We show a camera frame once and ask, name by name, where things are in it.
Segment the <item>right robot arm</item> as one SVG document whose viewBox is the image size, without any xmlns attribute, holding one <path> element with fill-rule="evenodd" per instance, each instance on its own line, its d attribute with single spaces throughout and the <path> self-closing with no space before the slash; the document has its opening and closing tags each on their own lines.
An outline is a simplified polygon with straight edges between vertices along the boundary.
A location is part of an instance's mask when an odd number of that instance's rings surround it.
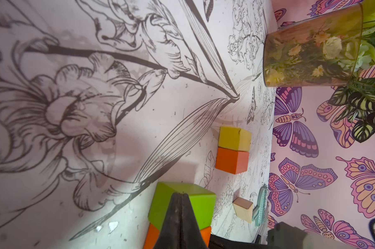
<svg viewBox="0 0 375 249">
<path fill-rule="evenodd" d="M 210 249 L 359 249 L 357 243 L 345 244 L 323 237 L 314 232 L 307 233 L 286 223 L 277 224 L 268 231 L 267 244 L 238 242 L 211 235 Z"/>
</svg>

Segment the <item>yellow block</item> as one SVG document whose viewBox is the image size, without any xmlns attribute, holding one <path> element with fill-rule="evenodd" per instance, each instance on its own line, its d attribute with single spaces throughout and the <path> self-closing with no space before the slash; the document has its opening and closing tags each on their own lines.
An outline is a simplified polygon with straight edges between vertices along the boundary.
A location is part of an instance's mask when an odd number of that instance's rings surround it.
<svg viewBox="0 0 375 249">
<path fill-rule="evenodd" d="M 252 133 L 236 127 L 221 126 L 218 147 L 235 151 L 250 151 Z"/>
</svg>

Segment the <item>orange small block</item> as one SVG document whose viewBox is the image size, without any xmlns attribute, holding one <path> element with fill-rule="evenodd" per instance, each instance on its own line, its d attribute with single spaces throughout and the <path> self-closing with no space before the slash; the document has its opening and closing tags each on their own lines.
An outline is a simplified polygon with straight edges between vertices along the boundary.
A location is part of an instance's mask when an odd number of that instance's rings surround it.
<svg viewBox="0 0 375 249">
<path fill-rule="evenodd" d="M 218 147 L 215 168 L 230 174 L 248 170 L 249 152 Z"/>
</svg>

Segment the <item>orange long rectangular block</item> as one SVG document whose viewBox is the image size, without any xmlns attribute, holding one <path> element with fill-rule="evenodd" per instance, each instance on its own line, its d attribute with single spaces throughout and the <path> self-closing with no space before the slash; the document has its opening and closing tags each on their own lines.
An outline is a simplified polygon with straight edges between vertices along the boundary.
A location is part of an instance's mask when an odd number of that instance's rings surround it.
<svg viewBox="0 0 375 249">
<path fill-rule="evenodd" d="M 207 247 L 210 242 L 211 230 L 211 226 L 200 230 L 203 241 Z M 153 249 L 159 234 L 160 231 L 153 224 L 150 224 L 143 249 Z"/>
</svg>

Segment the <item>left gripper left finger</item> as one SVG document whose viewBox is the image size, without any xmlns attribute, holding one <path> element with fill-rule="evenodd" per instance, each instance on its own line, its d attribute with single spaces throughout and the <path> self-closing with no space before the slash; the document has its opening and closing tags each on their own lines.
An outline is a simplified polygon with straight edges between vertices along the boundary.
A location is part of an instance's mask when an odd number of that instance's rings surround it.
<svg viewBox="0 0 375 249">
<path fill-rule="evenodd" d="M 154 249 L 181 248 L 182 197 L 179 193 L 172 194 Z"/>
</svg>

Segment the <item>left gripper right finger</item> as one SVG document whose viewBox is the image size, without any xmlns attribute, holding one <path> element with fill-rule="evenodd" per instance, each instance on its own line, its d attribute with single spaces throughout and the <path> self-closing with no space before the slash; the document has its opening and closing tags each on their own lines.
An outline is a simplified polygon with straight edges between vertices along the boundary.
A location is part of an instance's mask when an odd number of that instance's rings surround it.
<svg viewBox="0 0 375 249">
<path fill-rule="evenodd" d="M 207 249 L 203 241 L 191 201 L 187 194 L 181 196 L 181 249 Z"/>
</svg>

